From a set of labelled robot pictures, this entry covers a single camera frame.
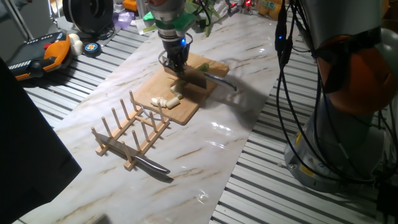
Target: wire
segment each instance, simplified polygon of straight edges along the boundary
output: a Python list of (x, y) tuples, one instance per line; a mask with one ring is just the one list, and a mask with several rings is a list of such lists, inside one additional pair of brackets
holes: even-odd
[(293, 50), (300, 52), (300, 53), (307, 53), (307, 52), (311, 52), (310, 50), (297, 50), (295, 47), (293, 47)]
[[(319, 88), (322, 88), (322, 78), (321, 78), (319, 69), (318, 69), (318, 83), (319, 83), (318, 87), (319, 87)], [(337, 131), (336, 131), (336, 128), (335, 128), (335, 126), (333, 125), (333, 122), (332, 122), (332, 120), (331, 120), (331, 116), (330, 116), (330, 112), (329, 112), (329, 106), (328, 106), (328, 102), (327, 102), (327, 100), (326, 100), (326, 99), (327, 99), (326, 93), (325, 93), (325, 91), (323, 91), (323, 89), (322, 89), (322, 93), (323, 93), (323, 102), (324, 102), (325, 108), (326, 108), (326, 115), (327, 115), (327, 117), (328, 117), (329, 125), (330, 125), (330, 128), (331, 128), (332, 132), (333, 132), (333, 135), (335, 136), (336, 142), (338, 143), (338, 145), (339, 145), (339, 147), (340, 147), (342, 153), (345, 155), (345, 157), (346, 157), (346, 159), (347, 159), (347, 161), (348, 161), (348, 164), (351, 166), (351, 168), (353, 168), (353, 170), (355, 171), (355, 173), (357, 173), (361, 178), (366, 179), (367, 177), (365, 177), (365, 176), (356, 168), (356, 166), (354, 165), (354, 162), (351, 160), (351, 158), (348, 157), (348, 154), (346, 153), (345, 149), (343, 148), (343, 145), (342, 145), (342, 143), (341, 143), (340, 137), (338, 136), (338, 133), (337, 133)], [(317, 129), (317, 123), (316, 123), (316, 122), (314, 122), (314, 129)], [(314, 135), (315, 135), (316, 140), (318, 140), (318, 132), (317, 132), (317, 131), (315, 131)], [(338, 170), (338, 172), (342, 172), (339, 168), (335, 167), (333, 164), (332, 164), (331, 166), (332, 166), (334, 169)], [(371, 179), (371, 180), (361, 180), (361, 181), (374, 182), (374, 179)]]
[[(292, 28), (291, 28), (291, 30), (290, 30), (290, 35), (289, 35), (288, 40), (291, 40), (291, 38), (292, 38), (292, 29), (293, 29), (293, 26), (294, 26), (294, 21), (297, 19), (297, 18), (296, 18), (296, 14), (295, 14), (295, 11), (297, 10), (297, 4), (296, 4), (295, 9), (292, 8), (292, 10), (293, 10), (293, 21), (292, 21)], [(288, 52), (288, 54), (290, 53), (289, 50), (286, 50), (286, 48), (285, 48), (283, 51), (284, 51), (283, 53), (286, 53), (286, 52)], [(295, 115), (295, 111), (294, 111), (294, 109), (293, 109), (293, 106), (292, 106), (292, 103), (291, 103), (291, 100), (290, 100), (290, 97), (289, 97), (289, 93), (288, 93), (288, 91), (287, 91), (287, 85), (286, 85), (286, 81), (285, 81), (285, 77), (284, 77), (284, 73), (283, 73), (283, 69), (284, 69), (284, 67), (285, 67), (286, 62), (283, 62), (283, 63), (282, 63), (281, 58), (282, 58), (282, 57), (289, 58), (290, 56), (289, 56), (289, 55), (283, 55), (281, 51), (278, 51), (278, 57), (279, 57), (279, 61), (280, 61), (280, 65), (279, 65), (279, 67), (280, 67), (280, 77), (279, 77), (278, 87), (277, 87), (277, 110), (278, 110), (278, 115), (279, 115), (280, 123), (281, 123), (281, 126), (282, 126), (282, 130), (284, 131), (284, 134), (285, 134), (285, 137), (286, 137), (286, 139), (287, 139), (287, 141), (288, 141), (288, 144), (289, 144), (290, 148), (292, 149), (292, 152), (295, 154), (296, 158), (297, 158), (297, 159), (300, 161), (300, 163), (301, 163), (305, 168), (307, 168), (309, 171), (313, 172), (313, 173), (316, 174), (316, 175), (319, 175), (320, 177), (326, 178), (326, 179), (336, 180), (336, 181), (345, 181), (345, 182), (349, 182), (349, 183), (352, 183), (352, 184), (373, 184), (373, 183), (375, 183), (374, 180), (357, 180), (357, 179), (353, 179), (353, 178), (347, 177), (347, 176), (346, 176), (344, 173), (342, 173), (342, 171), (340, 171), (340, 170), (336, 170), (336, 172), (338, 173), (339, 177), (341, 177), (343, 180), (341, 180), (341, 179), (336, 179), (336, 178), (332, 178), (332, 177), (330, 177), (330, 176), (326, 176), (326, 175), (320, 174), (320, 173), (316, 172), (315, 170), (309, 168), (309, 166), (306, 165), (306, 164), (303, 162), (303, 160), (301, 160), (301, 158), (299, 157), (299, 155), (298, 155), (297, 152), (295, 151), (295, 149), (294, 149), (292, 143), (290, 142), (289, 136), (287, 135), (287, 132), (286, 132), (286, 130), (285, 130), (285, 128), (284, 128), (283, 119), (282, 119), (282, 116), (281, 116), (281, 113), (280, 113), (279, 93), (280, 93), (280, 84), (282, 83), (282, 81), (284, 82), (284, 89), (285, 89), (285, 94), (286, 94), (286, 97), (287, 97), (287, 101), (288, 101), (288, 103), (289, 103), (290, 109), (291, 109), (292, 114), (293, 114), (293, 116), (294, 116), (294, 118), (295, 118), (295, 121), (296, 121), (296, 123), (297, 123), (297, 126), (298, 126), (300, 132), (302, 133), (302, 137), (305, 139), (306, 143), (308, 144), (309, 148), (312, 150), (312, 152), (314, 153), (314, 155), (317, 156), (317, 158), (319, 158), (320, 161), (323, 161), (323, 159), (320, 158), (319, 155), (315, 152), (315, 150), (313, 149), (312, 145), (309, 143), (309, 140), (307, 139), (307, 137), (306, 137), (306, 135), (305, 135), (303, 129), (301, 128), (301, 125), (300, 125), (300, 123), (299, 123), (299, 121), (298, 121), (298, 119), (297, 119), (297, 116)], [(377, 178), (377, 180), (382, 180), (382, 179), (385, 179), (385, 177), (383, 177), (383, 178), (378, 177), (378, 178)]]
[(390, 116), (391, 116), (391, 123), (392, 123), (392, 130), (394, 131), (394, 136), (397, 136), (397, 129), (396, 129), (396, 120), (394, 117), (394, 113), (392, 112), (392, 103), (389, 104), (390, 107)]
[(357, 118), (355, 115), (351, 114), (351, 116), (352, 116), (355, 120), (357, 120), (359, 123), (365, 125), (366, 127), (369, 127), (369, 128), (372, 127), (370, 124), (366, 124), (363, 120)]
[[(387, 130), (389, 131), (389, 133), (390, 133), (390, 135), (392, 137), (393, 136), (393, 132), (391, 131), (391, 128), (389, 127), (389, 125), (387, 124), (386, 120), (384, 119), (383, 114), (381, 113), (381, 111), (379, 111), (379, 114), (380, 114), (381, 119), (383, 120), (384, 125), (386, 126)], [(396, 135), (394, 135), (394, 137), (392, 137), (392, 142), (394, 143), (395, 152), (396, 152), (396, 158), (398, 158), (398, 139), (397, 139)], [(390, 179), (397, 172), (397, 169), (398, 169), (398, 162), (396, 161), (396, 163), (394, 164), (393, 168), (387, 174), (385, 174), (384, 177), (381, 174), (380, 181), (384, 181), (384, 180)]]
[(206, 10), (207, 3), (206, 3), (206, 6), (205, 6), (205, 5), (203, 4), (203, 1), (202, 1), (202, 0), (198, 0), (198, 1), (199, 1), (200, 5), (201, 5), (201, 7), (202, 7), (201, 12), (202, 12), (202, 11), (205, 11), (206, 16), (207, 16), (207, 19), (209, 20), (209, 23), (206, 24), (205, 27), (211, 26), (211, 18), (210, 18), (210, 16), (209, 16), (209, 13), (208, 13), (207, 10)]
[[(293, 20), (292, 20), (292, 27), (291, 27), (291, 29), (290, 29), (289, 38), (291, 38), (291, 36), (292, 36), (293, 27), (294, 27), (295, 9), (293, 9), (293, 7), (292, 7), (292, 11), (293, 11)], [(297, 153), (297, 151), (294, 149), (293, 144), (290, 142), (290, 138), (289, 138), (289, 136), (287, 135), (287, 131), (286, 131), (285, 126), (284, 126), (284, 122), (283, 122), (283, 119), (282, 119), (282, 114), (281, 114), (281, 112), (280, 112), (280, 104), (279, 104), (280, 84), (282, 83), (282, 80), (284, 81), (284, 84), (285, 84), (285, 78), (284, 78), (284, 67), (285, 67), (285, 65), (282, 63), (282, 60), (281, 60), (281, 58), (282, 58), (282, 52), (280, 52), (280, 51), (278, 52), (278, 58), (279, 58), (280, 73), (279, 73), (278, 86), (277, 86), (277, 96), (276, 96), (277, 112), (278, 112), (278, 117), (279, 117), (279, 121), (280, 121), (281, 128), (282, 128), (282, 130), (283, 130), (283, 133), (284, 133), (284, 135), (285, 135), (285, 137), (286, 137), (286, 140), (287, 140), (287, 142), (288, 142), (288, 144), (289, 144), (289, 146), (290, 146), (292, 152), (294, 153), (294, 155), (296, 156), (296, 158), (298, 159), (298, 161), (301, 163), (301, 165), (303, 165), (303, 166), (304, 166), (305, 168), (307, 168), (309, 171), (313, 172), (313, 173), (316, 174), (316, 175), (319, 175), (320, 177), (323, 177), (323, 178), (326, 178), (326, 179), (329, 179), (329, 180), (340, 181), (340, 179), (335, 179), (335, 178), (332, 178), (332, 177), (323, 175), (323, 174), (321, 174), (321, 173), (319, 173), (319, 172), (313, 170), (313, 169), (310, 168), (308, 165), (306, 165), (306, 163), (304, 163), (304, 161), (300, 158), (300, 156), (299, 156), (299, 154)], [(287, 101), (288, 101), (288, 103), (289, 103), (290, 110), (292, 110), (291, 100), (290, 100), (290, 97), (289, 97), (287, 88), (286, 88), (286, 87), (284, 87), (284, 88), (285, 88), (286, 99), (287, 99)], [(303, 129), (301, 128), (301, 125), (300, 125), (300, 123), (298, 122), (297, 117), (294, 116), (294, 118), (295, 118), (296, 123), (297, 123), (297, 126), (298, 126), (300, 132), (302, 133), (302, 136), (303, 136), (304, 139), (306, 140), (308, 146), (309, 146), (309, 147), (312, 147), (311, 144), (309, 144), (309, 141), (308, 141), (306, 135), (303, 134)]]

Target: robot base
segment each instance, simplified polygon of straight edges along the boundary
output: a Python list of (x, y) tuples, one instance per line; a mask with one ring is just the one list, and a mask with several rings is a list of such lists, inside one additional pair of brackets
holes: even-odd
[[(313, 136), (313, 131), (307, 130), (306, 134), (308, 140), (312, 142), (312, 145), (315, 145), (313, 143), (313, 138), (311, 138)], [(308, 165), (313, 170), (325, 176), (339, 179), (336, 174), (332, 173), (332, 171), (325, 167), (325, 165), (312, 154), (307, 143), (304, 141), (304, 139), (300, 139), (300, 136), (301, 135), (299, 134), (297, 138), (291, 139), (290, 142), (292, 142), (293, 144), (296, 142), (295, 150), (300, 158), (304, 161), (304, 163), (306, 163), (306, 165)], [(370, 128), (363, 144), (360, 147), (351, 150), (350, 159), (352, 163), (355, 164), (356, 169), (361, 171), (362, 175), (359, 175), (357, 172), (355, 172), (353, 168), (348, 164), (348, 161), (346, 159), (345, 161), (335, 162), (335, 164), (339, 169), (348, 174), (350, 177), (354, 177), (355, 179), (369, 179), (371, 173), (379, 164), (379, 161), (381, 159), (383, 142), (384, 131), (378, 130), (376, 128)], [(335, 149), (332, 148), (325, 147), (323, 148), (323, 150), (333, 150), (332, 152), (334, 154), (337, 154)], [(324, 177), (320, 177), (319, 175), (314, 174), (300, 163), (300, 161), (292, 152), (289, 145), (287, 145), (287, 147), (285, 148), (284, 157), (287, 169), (290, 171), (290, 173), (301, 184), (313, 190), (327, 193), (336, 193), (343, 190), (357, 189), (358, 187), (360, 187), (353, 184), (344, 184), (343, 182), (337, 180), (326, 179)]]

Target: metal grating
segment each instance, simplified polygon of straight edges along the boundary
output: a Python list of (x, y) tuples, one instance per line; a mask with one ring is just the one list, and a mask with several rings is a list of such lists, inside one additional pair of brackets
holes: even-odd
[[(307, 50), (300, 37), (294, 45), (297, 50)], [(303, 125), (315, 105), (316, 63), (309, 53), (292, 52), (285, 77)], [(365, 186), (357, 195), (316, 192), (302, 186), (287, 170), (287, 141), (277, 114), (276, 86), (277, 82), (209, 223), (374, 223), (377, 190)], [(299, 130), (283, 89), (280, 96), (285, 127), (294, 136)]]
[(137, 27), (120, 30), (96, 58), (73, 57), (60, 69), (22, 82), (27, 94), (51, 125), (61, 122), (105, 78), (122, 64), (152, 33), (139, 35)]

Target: kitchen knife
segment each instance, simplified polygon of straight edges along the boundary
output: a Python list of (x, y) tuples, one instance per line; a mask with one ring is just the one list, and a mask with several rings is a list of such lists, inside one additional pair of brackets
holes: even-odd
[[(103, 134), (100, 134), (100, 133), (98, 133), (98, 135), (103, 144), (109, 145), (111, 148), (124, 154), (122, 144), (119, 141), (111, 139), (111, 138), (109, 138)], [(170, 171), (167, 168), (157, 164), (156, 162), (154, 162), (148, 158), (143, 157), (135, 149), (133, 149), (129, 146), (126, 146), (126, 147), (127, 147), (128, 151), (130, 152), (130, 155), (133, 158), (135, 158), (137, 160), (137, 162), (140, 162), (142, 165), (152, 169), (153, 171), (160, 172), (161, 174), (169, 174), (170, 173)]]

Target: cutting board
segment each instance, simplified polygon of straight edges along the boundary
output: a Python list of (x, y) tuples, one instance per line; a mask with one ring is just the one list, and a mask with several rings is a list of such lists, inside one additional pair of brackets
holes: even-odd
[[(203, 63), (208, 63), (210, 68), (208, 73), (225, 77), (229, 71), (229, 67), (221, 62), (190, 53), (187, 65), (197, 68)], [(157, 106), (153, 106), (150, 102), (152, 98), (163, 97), (166, 100), (174, 98), (174, 94), (170, 91), (177, 77), (167, 73), (161, 67), (148, 81), (146, 81), (134, 94), (134, 100), (137, 104), (142, 105), (145, 109), (156, 110)], [(210, 96), (211, 92), (216, 88), (217, 84), (207, 81), (207, 89), (202, 89), (192, 84), (185, 85), (182, 91), (184, 98), (180, 100), (180, 104), (171, 110), (162, 108), (163, 114), (172, 121), (186, 125), (199, 107)]]

